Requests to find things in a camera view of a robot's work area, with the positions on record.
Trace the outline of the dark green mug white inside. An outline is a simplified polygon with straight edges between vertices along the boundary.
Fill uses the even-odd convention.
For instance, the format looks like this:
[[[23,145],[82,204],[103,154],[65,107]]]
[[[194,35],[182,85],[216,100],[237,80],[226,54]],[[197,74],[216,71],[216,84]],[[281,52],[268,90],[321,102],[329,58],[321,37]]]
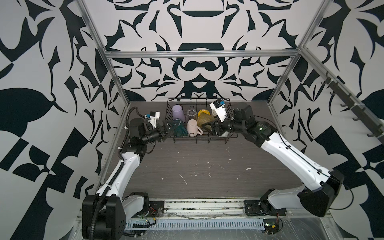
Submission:
[[[189,135],[188,130],[184,126],[184,122],[180,119],[173,120],[174,124],[174,136],[175,137],[187,137]]]

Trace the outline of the lavender plastic cup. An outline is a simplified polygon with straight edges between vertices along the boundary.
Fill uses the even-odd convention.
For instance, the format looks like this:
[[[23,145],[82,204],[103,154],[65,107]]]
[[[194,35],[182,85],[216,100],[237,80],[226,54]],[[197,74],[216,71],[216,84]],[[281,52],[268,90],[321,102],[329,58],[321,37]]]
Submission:
[[[183,107],[181,105],[174,105],[172,107],[173,120],[181,120],[182,123],[186,121]]]

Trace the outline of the olive green glass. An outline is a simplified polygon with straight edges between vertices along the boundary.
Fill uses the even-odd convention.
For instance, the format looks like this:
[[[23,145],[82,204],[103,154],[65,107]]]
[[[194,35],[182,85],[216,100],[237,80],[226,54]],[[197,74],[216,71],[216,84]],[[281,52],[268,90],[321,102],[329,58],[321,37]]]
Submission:
[[[198,117],[197,125],[201,129],[203,129],[203,124],[208,124],[208,125],[205,125],[205,128],[206,128],[206,130],[210,131],[209,123],[212,122],[212,121],[215,121],[215,120],[216,120],[216,118],[211,116],[211,115],[210,116],[208,116],[208,115],[201,115],[200,117]]]

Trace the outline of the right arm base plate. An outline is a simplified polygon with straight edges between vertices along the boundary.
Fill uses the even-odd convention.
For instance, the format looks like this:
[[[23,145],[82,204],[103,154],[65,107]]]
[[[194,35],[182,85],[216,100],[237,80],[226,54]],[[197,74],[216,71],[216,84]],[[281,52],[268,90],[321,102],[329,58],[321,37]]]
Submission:
[[[245,200],[245,214],[249,217],[256,216],[286,216],[286,209],[275,209],[268,201]]]

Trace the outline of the yellow mug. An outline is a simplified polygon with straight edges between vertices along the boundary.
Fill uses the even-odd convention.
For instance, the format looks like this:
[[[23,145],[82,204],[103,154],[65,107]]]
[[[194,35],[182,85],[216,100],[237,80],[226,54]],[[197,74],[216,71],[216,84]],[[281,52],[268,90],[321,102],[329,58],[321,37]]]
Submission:
[[[198,112],[198,117],[200,117],[201,115],[208,115],[208,116],[210,116],[211,113],[208,110],[200,110]]]

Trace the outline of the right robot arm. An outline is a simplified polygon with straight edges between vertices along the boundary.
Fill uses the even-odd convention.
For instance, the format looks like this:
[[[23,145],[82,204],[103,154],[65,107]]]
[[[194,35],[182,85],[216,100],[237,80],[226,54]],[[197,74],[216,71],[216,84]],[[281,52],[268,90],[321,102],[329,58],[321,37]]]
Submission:
[[[302,182],[302,186],[287,190],[268,190],[259,200],[257,213],[276,215],[282,209],[305,209],[317,217],[324,217],[338,196],[345,176],[329,171],[290,144],[280,132],[266,121],[258,121],[251,106],[242,104],[229,117],[222,100],[210,104],[215,120],[208,129],[214,136],[237,133],[268,152]]]

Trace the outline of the cream mug pink handle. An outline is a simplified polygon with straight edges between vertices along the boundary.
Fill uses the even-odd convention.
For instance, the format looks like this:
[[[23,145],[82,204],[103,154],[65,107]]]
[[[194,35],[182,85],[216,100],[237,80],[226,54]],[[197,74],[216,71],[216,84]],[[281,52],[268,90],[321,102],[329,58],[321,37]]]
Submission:
[[[188,121],[187,131],[189,137],[197,137],[203,134],[203,130],[197,125],[197,121],[194,119]]]

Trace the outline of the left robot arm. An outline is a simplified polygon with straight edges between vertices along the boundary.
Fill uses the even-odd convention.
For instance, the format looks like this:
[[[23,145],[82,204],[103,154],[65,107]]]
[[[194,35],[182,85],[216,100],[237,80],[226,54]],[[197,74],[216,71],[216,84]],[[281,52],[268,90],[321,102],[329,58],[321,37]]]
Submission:
[[[178,127],[172,121],[164,121],[147,130],[145,120],[130,121],[128,134],[119,150],[120,160],[108,178],[94,195],[85,197],[82,203],[82,235],[87,240],[119,240],[124,235],[127,220],[144,213],[149,207],[146,193],[134,193],[124,198],[124,192],[133,173],[148,153],[148,144],[165,141]]]

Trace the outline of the cream white mug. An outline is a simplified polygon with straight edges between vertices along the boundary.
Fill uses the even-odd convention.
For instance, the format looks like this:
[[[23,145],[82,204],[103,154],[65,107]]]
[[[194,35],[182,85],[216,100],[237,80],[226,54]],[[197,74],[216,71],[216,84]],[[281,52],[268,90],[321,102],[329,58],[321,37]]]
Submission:
[[[231,132],[226,131],[226,132],[224,132],[220,137],[221,137],[221,138],[226,138],[226,137],[229,136],[230,133],[231,133]]]

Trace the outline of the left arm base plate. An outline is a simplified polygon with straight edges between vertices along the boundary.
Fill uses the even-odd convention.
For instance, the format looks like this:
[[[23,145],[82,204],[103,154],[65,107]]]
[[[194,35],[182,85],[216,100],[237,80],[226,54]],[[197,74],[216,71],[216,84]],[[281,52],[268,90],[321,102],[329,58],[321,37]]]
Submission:
[[[145,208],[143,217],[157,218],[161,217],[164,213],[165,202],[164,201],[149,201],[149,206]]]

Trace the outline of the clear glass tumbler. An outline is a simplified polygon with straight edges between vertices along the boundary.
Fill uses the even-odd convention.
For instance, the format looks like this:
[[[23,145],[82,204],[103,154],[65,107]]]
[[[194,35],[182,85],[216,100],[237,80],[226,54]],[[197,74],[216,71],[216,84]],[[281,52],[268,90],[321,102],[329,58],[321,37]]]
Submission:
[[[190,106],[190,108],[187,110],[187,119],[189,120],[197,120],[198,119],[198,112],[196,111],[195,107]]]

